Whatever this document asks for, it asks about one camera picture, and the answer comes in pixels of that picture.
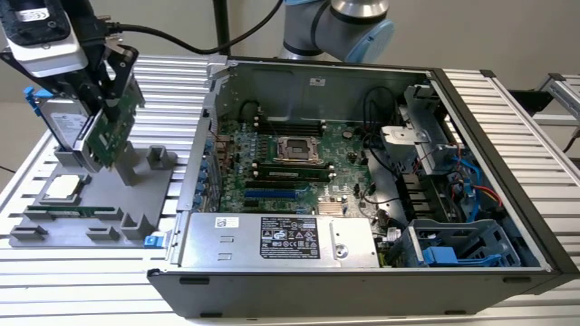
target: wire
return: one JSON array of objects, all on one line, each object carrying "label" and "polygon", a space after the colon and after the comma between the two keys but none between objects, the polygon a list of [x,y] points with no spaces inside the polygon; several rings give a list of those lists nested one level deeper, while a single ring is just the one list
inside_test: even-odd
[{"label": "wire", "polygon": [[[390,122],[393,116],[396,115],[396,109],[398,107],[397,98],[394,97],[394,93],[390,91],[390,88],[388,88],[386,86],[376,86],[376,87],[370,88],[366,91],[366,93],[364,95],[364,99],[362,99],[362,127],[365,130],[368,130],[368,128],[366,128],[366,103],[369,102],[368,100],[369,100],[369,96],[370,96],[372,92],[376,90],[385,90],[389,93],[389,96],[392,99],[393,108],[392,108],[389,122]],[[370,100],[370,103],[374,105],[374,107],[378,107],[378,104],[374,100]],[[369,126],[372,126],[373,123],[374,122],[372,120],[372,111],[369,110]]]},{"label": "wire", "polygon": [[477,176],[477,185],[481,184],[481,170],[477,168],[472,163],[465,161],[462,158],[458,159],[457,157],[452,158],[453,161],[458,161],[464,166],[466,166],[469,169],[474,171],[474,175]]},{"label": "wire", "polygon": [[366,188],[366,189],[364,190],[361,198],[362,198],[362,200],[364,200],[365,202],[368,202],[369,204],[380,205],[380,204],[385,204],[385,203],[388,203],[388,202],[392,202],[392,201],[394,201],[394,200],[400,200],[398,197],[394,197],[394,198],[390,198],[390,199],[388,199],[388,200],[384,200],[382,202],[372,202],[372,201],[366,198],[366,192],[368,192],[368,191],[369,191],[369,188]]},{"label": "wire", "polygon": [[362,212],[362,209],[361,209],[361,206],[360,205],[357,205],[358,206],[358,212],[361,212],[361,214],[362,214],[362,216],[366,218],[366,219],[370,219],[370,220],[376,220],[377,219],[377,217],[376,216],[370,216],[370,215],[368,215],[365,212]]},{"label": "wire", "polygon": [[497,198],[490,194],[490,192],[488,192],[486,190],[481,190],[481,192],[486,195],[486,197],[489,197],[494,202],[497,202]]},{"label": "wire", "polygon": [[362,145],[364,145],[364,141],[366,139],[369,139],[369,152],[372,157],[376,159],[377,163],[386,169],[386,171],[390,172],[390,174],[393,175],[393,177],[397,177],[397,173],[394,172],[394,170],[392,168],[389,168],[389,166],[386,164],[384,164],[384,162],[380,160],[378,155],[374,153],[374,150],[372,149],[372,137],[378,137],[377,134],[368,134],[364,138],[362,138]]},{"label": "wire", "polygon": [[460,165],[461,165],[461,147],[460,147],[460,144],[457,144],[457,158],[458,158],[457,166],[454,167],[456,170],[460,169]]},{"label": "wire", "polygon": [[485,191],[485,192],[489,192],[489,194],[492,194],[493,197],[497,199],[497,200],[496,200],[496,201],[497,201],[497,204],[498,204],[500,206],[502,205],[500,195],[498,195],[498,194],[497,194],[492,189],[489,189],[488,187],[484,187],[482,185],[474,185],[473,188],[480,189],[480,190],[482,190],[482,191]]},{"label": "wire", "polygon": [[561,150],[564,153],[570,150],[574,141],[576,141],[576,137],[572,137],[570,141],[568,141],[568,144],[565,145],[564,149]]},{"label": "wire", "polygon": [[[448,198],[450,198],[453,196],[452,194],[454,193],[453,192],[453,185],[458,185],[461,183],[462,182],[458,180],[448,183],[446,188],[445,188],[445,193],[446,193],[445,195],[448,196]],[[457,219],[461,221],[461,209],[460,209],[460,207],[457,206],[457,204],[454,203],[453,200],[448,200],[448,203],[449,203],[449,207],[450,207]]]},{"label": "wire", "polygon": [[181,48],[186,49],[188,51],[192,51],[193,53],[213,54],[224,49],[228,49],[230,46],[236,45],[257,31],[270,21],[273,15],[276,14],[276,12],[281,7],[281,3],[282,0],[278,0],[276,2],[276,5],[273,6],[273,9],[269,12],[269,14],[265,16],[264,20],[248,32],[241,34],[236,39],[232,39],[228,43],[224,43],[220,46],[216,46],[213,49],[206,49],[206,50],[190,46],[182,40],[177,39],[174,36],[146,26],[120,24],[117,22],[108,23],[106,26],[109,28],[110,34],[121,33],[121,32],[136,32],[136,33],[154,35],[157,37],[161,37],[162,39],[166,39],[169,42],[177,44]]},{"label": "wire", "polygon": [[416,174],[417,173],[417,170],[418,170],[418,166],[421,165],[421,161],[424,160],[424,159],[426,159],[426,157],[429,156],[429,155],[432,155],[437,150],[438,150],[440,148],[438,147],[436,147],[430,152],[428,152],[420,159],[418,159],[418,161],[414,163],[414,167],[413,167],[413,174]]},{"label": "wire", "polygon": [[9,173],[16,173],[16,171],[13,169],[5,168],[1,165],[0,165],[0,169],[4,170],[4,171],[8,171]]},{"label": "wire", "polygon": [[237,120],[242,121],[241,118],[241,112],[244,111],[245,105],[248,104],[254,104],[257,107],[260,107],[260,102],[256,100],[245,100],[244,102],[241,102],[241,105],[238,106],[238,111],[237,111]]}]

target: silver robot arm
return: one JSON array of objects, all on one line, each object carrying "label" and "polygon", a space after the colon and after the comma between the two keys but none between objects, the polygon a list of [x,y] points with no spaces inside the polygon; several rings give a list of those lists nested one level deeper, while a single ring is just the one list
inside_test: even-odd
[{"label": "silver robot arm", "polygon": [[390,42],[394,24],[388,0],[286,0],[280,58],[374,62]]}]

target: warning label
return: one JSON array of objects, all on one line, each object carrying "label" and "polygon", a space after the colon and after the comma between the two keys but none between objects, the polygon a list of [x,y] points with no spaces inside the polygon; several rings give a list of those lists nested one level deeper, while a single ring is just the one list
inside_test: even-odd
[{"label": "warning label", "polygon": [[262,217],[260,232],[265,259],[320,259],[316,218]]}]

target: metal work surface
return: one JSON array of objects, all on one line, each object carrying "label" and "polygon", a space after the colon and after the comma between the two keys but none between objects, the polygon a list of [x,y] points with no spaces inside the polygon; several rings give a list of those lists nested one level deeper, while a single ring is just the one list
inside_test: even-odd
[{"label": "metal work surface", "polygon": [[[188,150],[192,144],[205,88],[204,58],[142,57],[134,69],[148,101],[137,110],[130,141],[137,148],[164,145],[178,155],[160,230],[174,222],[174,208]],[[488,92],[489,101],[501,99],[490,81],[478,74],[461,72],[466,80],[449,78],[464,97]],[[481,119],[497,149],[538,206],[576,265],[580,265],[580,200],[570,176],[557,167],[553,155],[541,147],[533,133],[512,108],[498,104],[469,105]],[[530,141],[522,145],[514,141]],[[144,270],[150,259],[164,259],[164,250],[145,249],[12,249],[8,233],[20,223],[21,212],[32,204],[54,168],[54,142],[45,134],[13,180],[0,195],[0,323],[6,325],[192,325],[173,312],[149,285]],[[560,206],[573,205],[566,211]],[[580,323],[580,280],[542,295],[520,295],[474,316],[353,317],[348,319],[221,320],[221,324],[249,325],[509,325],[544,326]]]},{"label": "metal work surface", "polygon": [[552,231],[577,235],[580,220],[569,219],[580,217],[580,178],[572,162],[494,78],[478,71],[445,73]]}]

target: blue cable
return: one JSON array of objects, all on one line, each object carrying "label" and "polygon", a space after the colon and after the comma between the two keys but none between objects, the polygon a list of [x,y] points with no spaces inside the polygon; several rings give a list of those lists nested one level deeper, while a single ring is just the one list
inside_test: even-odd
[{"label": "blue cable", "polygon": [[[461,165],[466,166],[469,169],[472,169],[474,171],[474,175],[477,176],[477,185],[481,185],[481,170],[480,170],[480,168],[477,168],[472,163],[469,163],[464,159],[460,159],[456,156],[452,158],[452,160],[454,162],[460,162]],[[478,212],[480,212],[480,192],[476,189],[476,192],[474,192],[474,207],[473,207],[473,210],[470,211],[466,223],[470,223],[470,222],[474,221],[474,217],[477,216]]]}]

